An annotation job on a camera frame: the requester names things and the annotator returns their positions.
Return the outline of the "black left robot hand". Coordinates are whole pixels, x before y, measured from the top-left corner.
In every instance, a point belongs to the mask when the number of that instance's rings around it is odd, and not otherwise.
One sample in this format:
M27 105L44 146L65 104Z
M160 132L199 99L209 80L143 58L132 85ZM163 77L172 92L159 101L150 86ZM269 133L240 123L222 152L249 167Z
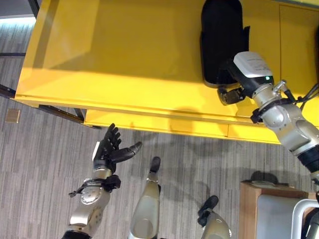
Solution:
M120 139L121 134L119 129L112 123L104 138L100 141L97 148L96 154L93 158L93 168L97 169L109 169L114 174L116 171L116 164L124 162L133 158L142 147L142 142L120 149L122 140Z

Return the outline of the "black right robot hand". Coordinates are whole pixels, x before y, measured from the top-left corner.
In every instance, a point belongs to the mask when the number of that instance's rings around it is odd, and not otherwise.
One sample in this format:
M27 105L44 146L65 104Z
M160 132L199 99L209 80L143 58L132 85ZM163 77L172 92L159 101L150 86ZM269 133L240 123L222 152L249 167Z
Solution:
M237 53L233 59L221 64L218 70L219 80L233 80L238 88L227 90L228 83L217 90L223 105L236 104L246 97L253 98L254 92L262 85L274 83L273 73L257 52L245 51Z

